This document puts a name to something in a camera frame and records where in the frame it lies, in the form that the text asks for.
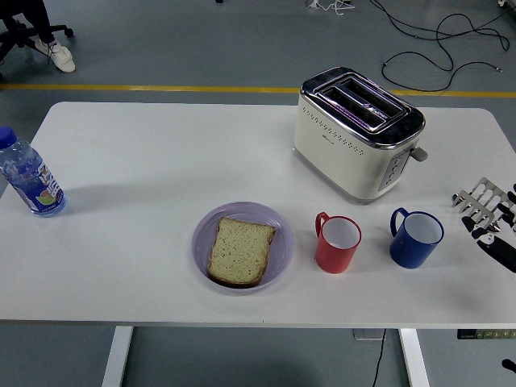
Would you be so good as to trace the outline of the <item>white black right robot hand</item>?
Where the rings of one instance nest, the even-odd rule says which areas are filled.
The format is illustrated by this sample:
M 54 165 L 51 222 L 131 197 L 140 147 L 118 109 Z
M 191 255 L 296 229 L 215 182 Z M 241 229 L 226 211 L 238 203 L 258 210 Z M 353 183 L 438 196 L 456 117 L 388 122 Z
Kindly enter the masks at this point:
M 476 222 L 471 216 L 461 220 L 468 232 L 476 240 L 476 244 L 498 263 L 515 272 L 515 247 L 499 238 L 496 233 L 501 231 L 497 221 L 508 223 L 515 231 L 515 193 L 505 193 L 494 183 L 482 177 L 470 194 L 468 204 L 474 207 L 472 215 L 482 214 Z

